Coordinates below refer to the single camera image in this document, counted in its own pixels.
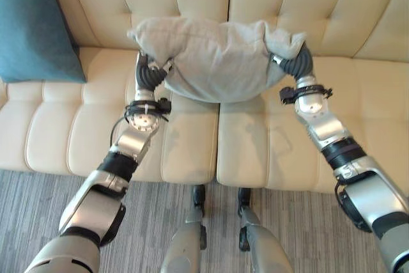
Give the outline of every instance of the cream leather sofa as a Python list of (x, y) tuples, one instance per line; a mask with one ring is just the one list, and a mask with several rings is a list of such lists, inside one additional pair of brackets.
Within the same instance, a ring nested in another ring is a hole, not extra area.
[[(153, 16), (264, 19), (306, 31), (332, 110), (409, 194), (409, 0), (58, 0), (88, 83), (0, 84), (0, 168), (87, 175), (134, 96), (138, 46), (127, 29)], [(331, 192), (332, 172), (278, 91), (237, 104), (171, 94), (170, 122), (135, 180)]]

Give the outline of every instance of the gray carpet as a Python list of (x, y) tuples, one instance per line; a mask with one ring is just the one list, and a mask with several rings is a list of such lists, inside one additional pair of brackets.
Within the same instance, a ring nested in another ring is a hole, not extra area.
[[(23, 272), (57, 233), (59, 217), (83, 178), (0, 171), (0, 272)], [(201, 272), (251, 272), (238, 250), (238, 189), (206, 186), (208, 248)], [(118, 236), (102, 248), (100, 272), (158, 272), (190, 207), (190, 187), (133, 183)], [(372, 235), (354, 228), (332, 195), (255, 189), (253, 209), (281, 241), (295, 272), (385, 272)]]

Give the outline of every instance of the sofa seat cushion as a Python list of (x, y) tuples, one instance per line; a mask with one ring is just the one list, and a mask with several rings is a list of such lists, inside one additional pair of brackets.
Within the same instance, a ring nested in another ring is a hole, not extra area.
[[(86, 84), (2, 84), (0, 168), (88, 175), (105, 157), (112, 126), (134, 98), (135, 56), (136, 51), (81, 48)], [(156, 96), (170, 98), (173, 110), (133, 179), (210, 181), (219, 106), (172, 95), (163, 86)]]
[[(368, 155), (409, 194), (409, 66), (350, 58), (314, 58), (318, 82), (334, 89), (330, 109)], [(247, 102), (220, 105), (217, 179), (224, 185), (333, 192), (324, 157), (279, 90), (289, 76)]]

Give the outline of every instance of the gray pillow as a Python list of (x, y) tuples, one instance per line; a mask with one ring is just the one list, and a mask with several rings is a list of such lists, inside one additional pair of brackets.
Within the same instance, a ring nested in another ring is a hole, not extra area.
[(86, 81), (56, 0), (0, 0), (0, 77)]

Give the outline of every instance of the robotic arm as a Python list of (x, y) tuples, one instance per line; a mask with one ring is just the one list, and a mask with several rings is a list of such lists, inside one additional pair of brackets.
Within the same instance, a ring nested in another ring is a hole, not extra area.
[(160, 119), (171, 112), (154, 90), (167, 75), (170, 63), (158, 68), (138, 54), (135, 100), (127, 106), (128, 128), (112, 144), (106, 158), (83, 183), (61, 216), (59, 236), (37, 254), (25, 273), (97, 273), (100, 247), (116, 236), (125, 215), (121, 199), (133, 172), (143, 160)]
[(374, 233), (388, 272), (409, 272), (407, 198), (328, 109), (332, 90), (317, 84), (308, 48), (295, 59), (273, 55), (272, 61), (297, 82), (296, 89), (280, 91), (281, 101), (295, 104), (299, 122), (334, 170), (340, 207), (358, 229)]

